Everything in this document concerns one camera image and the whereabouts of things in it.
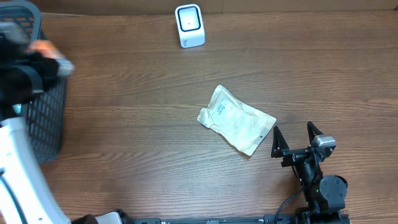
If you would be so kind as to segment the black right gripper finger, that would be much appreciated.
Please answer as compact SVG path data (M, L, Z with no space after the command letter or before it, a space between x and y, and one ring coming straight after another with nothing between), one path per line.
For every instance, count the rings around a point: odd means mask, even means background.
M307 123L307 131L311 146L319 146L323 133L311 121Z
M271 149L271 157L284 157L285 153L289 151L289 146L286 143L278 126L273 129L273 143Z

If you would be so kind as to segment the white pouch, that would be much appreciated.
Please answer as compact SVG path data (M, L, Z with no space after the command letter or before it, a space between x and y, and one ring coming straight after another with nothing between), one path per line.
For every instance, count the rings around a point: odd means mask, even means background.
M276 119L243 103L224 86L218 85L197 121L222 135L239 152L252 156Z

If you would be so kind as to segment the orange snack packet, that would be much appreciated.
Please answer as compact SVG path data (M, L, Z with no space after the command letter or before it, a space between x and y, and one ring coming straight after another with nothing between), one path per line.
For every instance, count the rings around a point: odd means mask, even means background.
M63 59L65 56L49 40L35 40L27 49L28 52L38 52L45 58Z

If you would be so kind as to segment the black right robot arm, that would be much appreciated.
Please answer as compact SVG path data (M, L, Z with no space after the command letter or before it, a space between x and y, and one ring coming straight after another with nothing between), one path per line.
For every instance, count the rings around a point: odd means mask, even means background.
M320 167L320 163L334 152L336 141L333 136L323 134L310 121L307 131L308 146L291 150L279 127L273 129L271 157L281 158L282 167L292 168L300 189L282 203L272 221L296 224L349 223L349 216L341 214L348 188L346 179L339 175L324 176ZM306 206L296 209L294 214L281 215L285 205L300 194L303 194Z

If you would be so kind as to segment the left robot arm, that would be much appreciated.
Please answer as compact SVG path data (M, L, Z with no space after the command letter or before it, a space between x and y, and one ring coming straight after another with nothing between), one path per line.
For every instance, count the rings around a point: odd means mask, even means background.
M1 213L7 223L70 223L55 201L13 106L50 90L73 64L49 40L1 34Z

